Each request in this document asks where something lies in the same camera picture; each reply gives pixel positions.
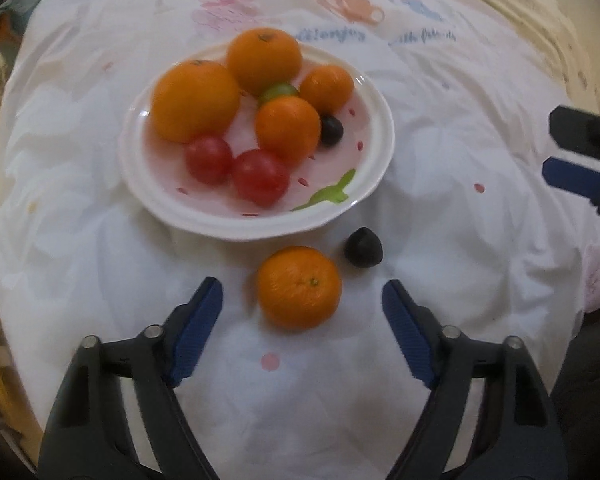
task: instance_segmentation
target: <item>mandarin orange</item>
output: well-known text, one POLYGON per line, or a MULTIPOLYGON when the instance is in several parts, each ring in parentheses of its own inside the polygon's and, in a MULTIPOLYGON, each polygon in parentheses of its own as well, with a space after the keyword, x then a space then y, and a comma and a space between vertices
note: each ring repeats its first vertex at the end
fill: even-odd
POLYGON ((240 89, 230 72, 214 61, 190 59, 156 83, 150 119, 155 132, 173 142, 223 134, 240 107, 240 89))
POLYGON ((342 293, 336 265, 311 247, 287 247, 272 254, 257 275, 264 316, 286 330, 307 330, 329 319, 342 293))
POLYGON ((353 78, 337 65, 317 66, 300 83, 299 95, 320 115, 333 115, 353 94, 353 78))
POLYGON ((291 82, 302 67, 302 54, 283 30, 252 28, 229 44, 226 64, 238 85, 257 99, 272 86, 291 82))
POLYGON ((320 116, 304 99, 279 97, 260 107, 255 130, 258 146, 292 168, 318 147, 320 116))

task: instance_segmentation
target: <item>metal screw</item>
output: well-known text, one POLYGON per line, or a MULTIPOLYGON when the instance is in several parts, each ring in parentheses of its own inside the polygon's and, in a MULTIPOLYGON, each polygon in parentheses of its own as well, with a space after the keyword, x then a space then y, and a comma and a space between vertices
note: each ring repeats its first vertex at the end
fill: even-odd
POLYGON ((93 348, 98 344, 98 338, 94 335, 88 335, 82 340, 82 348, 93 348))
POLYGON ((461 334, 462 331, 457 326, 446 325, 442 327, 442 335, 447 339, 458 339, 461 334))
POLYGON ((144 336, 148 337, 149 339, 155 339, 160 337, 162 332, 164 332, 164 330, 160 325, 149 325, 144 329, 144 336))
POLYGON ((520 350, 525 345, 522 342, 522 339, 514 335, 510 335, 504 341, 509 347, 513 348, 514 350, 520 350))

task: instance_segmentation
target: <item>white tablecloth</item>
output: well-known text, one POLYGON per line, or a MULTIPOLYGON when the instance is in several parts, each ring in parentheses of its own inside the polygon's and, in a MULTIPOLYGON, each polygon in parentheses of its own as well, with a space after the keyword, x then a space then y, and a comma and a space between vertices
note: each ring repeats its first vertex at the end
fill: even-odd
POLYGON ((83 336, 132 337, 207 275, 224 311, 177 395, 221 478, 388 473, 427 397, 382 315, 392 278, 443 324, 522 337, 551 387, 600 218, 540 176, 557 153, 548 113, 568 102, 541 66, 504 20, 457 0, 44 0, 0 118, 0 316, 40 423, 83 336), (120 179, 126 110, 170 63, 257 24, 373 78, 394 161, 368 200, 308 234, 235 244, 172 230, 120 179), (341 256, 363 225, 385 252, 365 271, 341 256), (290 244, 324 251, 344 277, 333 319, 294 335, 262 322, 253 290, 258 264, 290 244))

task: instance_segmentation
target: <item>dark grape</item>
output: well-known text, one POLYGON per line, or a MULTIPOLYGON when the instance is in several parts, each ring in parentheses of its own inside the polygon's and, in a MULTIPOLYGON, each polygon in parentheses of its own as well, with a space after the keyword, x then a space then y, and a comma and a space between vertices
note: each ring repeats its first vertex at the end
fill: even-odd
POLYGON ((379 264, 384 254, 380 238, 371 229, 361 227, 347 239, 344 255, 352 265, 368 269, 379 264))
POLYGON ((342 123, 332 115, 323 115, 320 117, 320 143, 321 145, 330 148, 340 142, 344 134, 342 123))

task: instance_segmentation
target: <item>pink dot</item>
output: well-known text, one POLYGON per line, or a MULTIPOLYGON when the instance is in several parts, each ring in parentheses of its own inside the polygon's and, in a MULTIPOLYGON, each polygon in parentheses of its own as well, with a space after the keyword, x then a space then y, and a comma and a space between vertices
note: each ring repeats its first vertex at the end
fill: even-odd
POLYGON ((273 352, 264 354, 262 359, 260 359, 260 366, 262 366, 262 369, 266 372, 275 372, 280 368, 280 357, 273 352))

